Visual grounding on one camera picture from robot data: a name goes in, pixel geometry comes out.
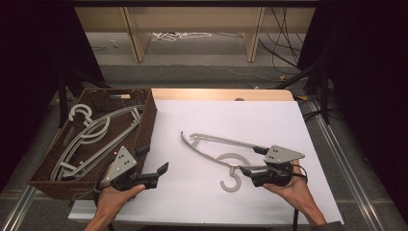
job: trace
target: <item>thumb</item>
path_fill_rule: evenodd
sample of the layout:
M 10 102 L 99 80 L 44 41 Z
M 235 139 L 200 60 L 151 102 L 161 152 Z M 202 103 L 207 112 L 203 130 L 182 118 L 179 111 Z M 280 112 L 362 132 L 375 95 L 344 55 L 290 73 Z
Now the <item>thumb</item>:
M 130 189 L 128 192 L 132 197 L 135 197 L 137 194 L 142 192 L 146 187 L 144 185 L 136 185 L 132 189 Z

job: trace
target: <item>white table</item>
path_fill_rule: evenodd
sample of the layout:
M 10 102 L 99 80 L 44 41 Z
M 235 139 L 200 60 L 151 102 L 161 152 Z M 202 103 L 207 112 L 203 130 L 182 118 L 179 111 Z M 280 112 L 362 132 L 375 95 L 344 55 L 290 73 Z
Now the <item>white table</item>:
M 157 91 L 157 97 L 153 92 L 158 113 L 143 172 L 155 172 L 169 162 L 168 172 L 160 178 L 157 189 L 144 191 L 128 202 L 116 221 L 263 227 L 293 223 L 293 208 L 285 200 L 263 188 L 255 188 L 239 170 L 236 172 L 242 180 L 240 189 L 224 191 L 219 185 L 221 180 L 229 186 L 235 184 L 229 176 L 229 168 L 192 151 L 180 137 L 183 131 L 186 137 L 203 133 L 261 146 L 277 144 L 306 154 L 300 163 L 307 170 L 309 187 L 317 204 L 327 221 L 343 222 L 296 102 L 158 100 L 161 91 Z M 236 152 L 252 165 L 264 163 L 264 156 L 247 148 L 201 144 L 198 147 L 214 153 L 214 157 Z M 93 201 L 76 201 L 69 218 L 86 221 L 94 212 Z M 300 215 L 298 223 L 307 223 L 307 220 Z

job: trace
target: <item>hand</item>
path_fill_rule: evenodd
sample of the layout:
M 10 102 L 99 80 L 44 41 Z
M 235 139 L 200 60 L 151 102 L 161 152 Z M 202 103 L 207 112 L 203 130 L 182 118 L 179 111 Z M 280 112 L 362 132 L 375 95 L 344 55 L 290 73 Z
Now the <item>hand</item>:
M 293 164 L 299 166 L 299 160 L 294 160 Z M 293 166 L 293 172 L 302 174 L 300 167 Z M 295 209 L 303 213 L 311 225 L 315 226 L 326 223 L 324 215 L 310 193 L 305 179 L 293 176 L 291 182 L 285 187 L 264 184 L 264 188 L 284 198 Z
M 85 230 L 106 230 L 127 201 L 144 190 L 144 185 L 138 185 L 128 191 L 117 191 L 112 186 L 102 190 L 99 195 L 95 216 Z

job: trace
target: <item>floor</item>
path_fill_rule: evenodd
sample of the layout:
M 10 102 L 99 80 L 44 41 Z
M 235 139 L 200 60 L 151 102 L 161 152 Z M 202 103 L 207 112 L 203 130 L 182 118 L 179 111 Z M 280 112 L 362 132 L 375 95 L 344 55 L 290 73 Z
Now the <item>floor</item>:
M 88 34 L 89 42 L 106 78 L 106 84 L 117 88 L 219 88 L 268 89 L 298 72 L 286 62 L 273 57 L 261 44 L 254 63 L 246 60 L 242 38 L 232 34 L 211 34 L 203 38 L 180 38 L 173 41 L 150 41 L 142 63 L 135 63 L 125 34 Z M 261 35 L 270 49 L 278 35 Z M 304 35 L 290 35 L 292 47 L 301 48 Z M 282 39 L 280 44 L 288 45 Z M 275 52 L 295 62 L 291 50 L 276 46 Z M 306 79 L 289 87 L 293 96 L 304 96 Z M 309 100 L 299 100 L 299 108 L 308 114 L 319 108 L 319 93 Z M 69 105 L 75 104 L 75 98 Z M 336 101 L 330 96 L 330 108 Z M 319 155 L 326 178 L 344 217 L 344 229 L 408 230 L 393 201 L 387 195 L 364 153 L 342 118 L 341 112 L 329 114 L 330 125 L 320 115 L 307 117 L 306 125 Z M 59 104 L 57 96 L 38 128 L 30 149 L 13 173 L 6 189 L 0 194 L 0 223 L 4 230 L 83 230 L 84 223 L 69 220 L 69 201 L 54 200 L 41 192 L 30 191 L 27 179 L 58 132 Z M 32 200 L 22 199 L 32 193 Z M 115 224 L 116 230 L 138 230 L 131 224 Z M 144 230 L 255 230 L 253 228 L 146 227 Z M 260 228 L 259 230 L 292 230 L 291 227 Z M 298 230 L 309 230 L 300 226 Z

